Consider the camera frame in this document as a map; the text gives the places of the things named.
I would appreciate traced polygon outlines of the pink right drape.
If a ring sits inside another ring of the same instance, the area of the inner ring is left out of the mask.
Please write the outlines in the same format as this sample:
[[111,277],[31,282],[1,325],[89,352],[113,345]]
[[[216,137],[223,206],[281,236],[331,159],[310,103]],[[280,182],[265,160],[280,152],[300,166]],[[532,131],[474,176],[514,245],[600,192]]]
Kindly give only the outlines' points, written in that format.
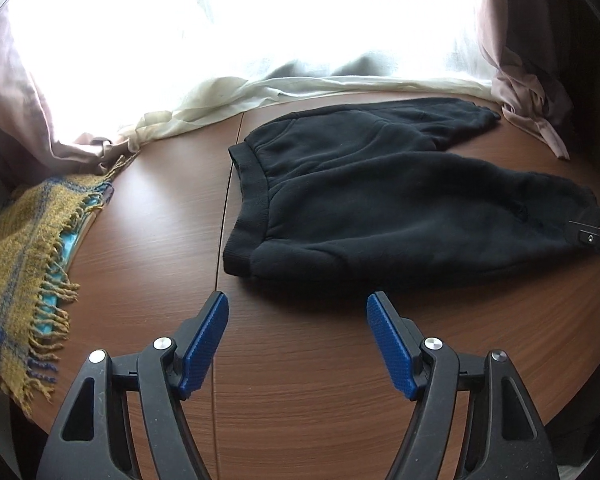
[[495,68],[492,96],[504,118],[563,160],[558,133],[571,110],[560,82],[570,43],[568,0],[480,0],[479,48]]

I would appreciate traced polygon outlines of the turquoise cloth under blanket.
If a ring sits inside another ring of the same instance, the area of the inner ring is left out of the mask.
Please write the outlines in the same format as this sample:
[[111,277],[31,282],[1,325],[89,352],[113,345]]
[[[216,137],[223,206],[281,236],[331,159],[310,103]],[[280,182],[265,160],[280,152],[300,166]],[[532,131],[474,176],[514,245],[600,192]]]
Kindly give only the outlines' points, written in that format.
[[34,317],[34,327],[44,337],[58,330],[57,325],[69,324],[68,315],[62,314],[61,310],[66,304],[76,302],[79,290],[79,285],[70,280],[69,271],[84,237],[109,200],[108,185],[96,186],[76,205],[61,227],[47,266],[42,292],[38,294],[38,310]]

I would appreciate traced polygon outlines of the black sweatpants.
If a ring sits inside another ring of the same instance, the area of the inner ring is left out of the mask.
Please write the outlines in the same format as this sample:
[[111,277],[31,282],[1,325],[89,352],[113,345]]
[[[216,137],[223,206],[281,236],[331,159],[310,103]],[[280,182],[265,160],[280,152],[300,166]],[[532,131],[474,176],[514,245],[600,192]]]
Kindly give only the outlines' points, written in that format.
[[271,285],[377,290],[569,254],[571,222],[600,227],[589,188],[454,153],[499,121],[473,102],[423,98],[266,122],[230,149],[242,206],[224,270]]

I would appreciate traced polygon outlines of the yellow plaid fringed blanket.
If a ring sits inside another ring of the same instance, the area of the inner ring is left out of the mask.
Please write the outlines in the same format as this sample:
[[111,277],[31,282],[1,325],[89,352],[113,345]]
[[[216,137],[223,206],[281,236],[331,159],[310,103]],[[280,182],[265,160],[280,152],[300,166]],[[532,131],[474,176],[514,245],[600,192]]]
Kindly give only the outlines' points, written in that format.
[[58,351],[70,333],[65,304],[79,296],[70,252],[133,161],[120,156],[104,174],[67,174],[18,188],[0,211],[0,384],[29,414],[34,396],[50,398]]

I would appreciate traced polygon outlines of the pink left drape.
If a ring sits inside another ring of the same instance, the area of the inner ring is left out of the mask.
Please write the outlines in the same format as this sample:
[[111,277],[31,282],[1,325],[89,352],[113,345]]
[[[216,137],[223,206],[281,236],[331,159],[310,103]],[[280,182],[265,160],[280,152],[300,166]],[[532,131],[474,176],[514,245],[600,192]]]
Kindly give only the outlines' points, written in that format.
[[140,150],[133,140],[80,136],[55,138],[52,112],[15,42],[8,7],[0,11],[0,162],[21,179],[55,174],[106,174],[122,157]]

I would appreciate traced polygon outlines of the white sheer curtain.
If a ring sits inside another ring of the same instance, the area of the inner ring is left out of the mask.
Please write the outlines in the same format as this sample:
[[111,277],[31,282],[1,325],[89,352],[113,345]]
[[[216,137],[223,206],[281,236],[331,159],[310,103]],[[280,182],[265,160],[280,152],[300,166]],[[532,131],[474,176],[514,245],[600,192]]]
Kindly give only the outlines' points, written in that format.
[[54,135],[142,140],[321,93],[491,94],[481,0],[10,0]]

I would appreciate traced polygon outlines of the pink drape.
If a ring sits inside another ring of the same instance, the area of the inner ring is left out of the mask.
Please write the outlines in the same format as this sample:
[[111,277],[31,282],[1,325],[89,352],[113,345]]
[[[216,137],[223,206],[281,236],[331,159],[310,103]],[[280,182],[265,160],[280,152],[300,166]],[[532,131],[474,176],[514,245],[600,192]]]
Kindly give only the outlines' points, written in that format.
[[0,11],[0,162],[21,179],[55,174],[106,174],[122,157],[140,150],[133,140],[80,136],[55,138],[52,112],[15,42],[8,7]]
[[563,160],[558,133],[571,110],[560,82],[570,43],[568,0],[480,0],[479,48],[495,68],[492,96],[504,118]]

